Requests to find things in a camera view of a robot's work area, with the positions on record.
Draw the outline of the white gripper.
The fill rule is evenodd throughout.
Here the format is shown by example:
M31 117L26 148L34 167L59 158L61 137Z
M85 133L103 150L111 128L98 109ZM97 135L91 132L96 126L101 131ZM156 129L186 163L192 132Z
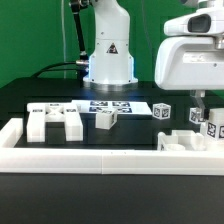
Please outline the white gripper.
M180 0L196 11L164 24L156 84L165 90L191 90L196 118L208 120L204 90L224 90L224 0Z

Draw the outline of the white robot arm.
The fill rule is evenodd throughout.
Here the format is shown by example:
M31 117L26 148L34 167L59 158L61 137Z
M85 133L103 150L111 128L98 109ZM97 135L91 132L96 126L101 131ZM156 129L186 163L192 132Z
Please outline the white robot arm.
M194 7L192 14L164 24L167 38L158 49L154 80L164 90L189 90L196 118L207 120L211 111L202 98L207 90L224 90L224 0L180 0ZM79 12L95 12L95 50L87 55ZM84 84L102 90L137 83L129 53L130 16L117 0L70 0L80 48L80 64L87 67Z

